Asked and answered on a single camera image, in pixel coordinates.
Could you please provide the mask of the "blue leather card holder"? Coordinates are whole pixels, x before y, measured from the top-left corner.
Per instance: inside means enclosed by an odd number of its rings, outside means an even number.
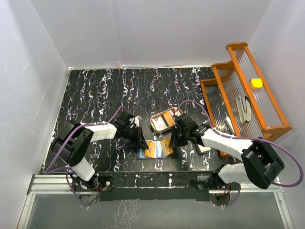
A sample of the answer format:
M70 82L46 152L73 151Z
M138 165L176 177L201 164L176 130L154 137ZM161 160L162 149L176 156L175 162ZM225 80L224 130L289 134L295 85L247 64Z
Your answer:
M149 149L138 149L137 159L167 159L160 141L146 141Z

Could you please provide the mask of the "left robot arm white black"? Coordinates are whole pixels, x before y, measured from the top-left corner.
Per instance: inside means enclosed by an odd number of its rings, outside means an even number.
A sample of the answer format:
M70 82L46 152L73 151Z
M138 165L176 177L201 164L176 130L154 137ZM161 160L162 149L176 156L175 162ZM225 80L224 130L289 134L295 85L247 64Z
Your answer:
M107 122L79 124L72 121L65 130L54 139L51 152L55 159L60 158L81 179L87 190L98 186L96 171L85 158L85 153L91 142L124 138L129 140L131 147L148 150L139 117L121 111L118 117L112 117Z

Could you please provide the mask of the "orange gold credit card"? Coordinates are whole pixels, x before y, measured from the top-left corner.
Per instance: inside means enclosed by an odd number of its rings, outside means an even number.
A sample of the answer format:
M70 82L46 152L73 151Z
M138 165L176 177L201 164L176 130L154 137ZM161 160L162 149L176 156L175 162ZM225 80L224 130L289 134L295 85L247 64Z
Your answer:
M156 157L156 142L155 141L147 141L149 149L145 149L144 156L149 158Z

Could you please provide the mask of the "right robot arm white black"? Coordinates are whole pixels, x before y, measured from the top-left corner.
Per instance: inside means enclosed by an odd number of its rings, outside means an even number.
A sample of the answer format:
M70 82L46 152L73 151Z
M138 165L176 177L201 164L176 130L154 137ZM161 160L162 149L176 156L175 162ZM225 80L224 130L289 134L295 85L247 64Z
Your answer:
M275 150L263 139L236 139L216 132L209 125L198 125L187 114L175 116L170 147L183 147L189 142L223 151L240 160L239 164L219 166L200 184L211 189L224 189L231 183L252 183L267 189L285 165Z

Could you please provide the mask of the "beige oval card tray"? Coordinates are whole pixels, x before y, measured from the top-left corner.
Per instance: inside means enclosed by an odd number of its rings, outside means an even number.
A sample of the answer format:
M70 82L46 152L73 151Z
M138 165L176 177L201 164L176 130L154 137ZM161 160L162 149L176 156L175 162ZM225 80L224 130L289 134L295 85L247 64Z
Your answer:
M175 117L182 114L178 107L169 108L157 113L150 118L150 124L154 132L163 133L170 130L175 125Z

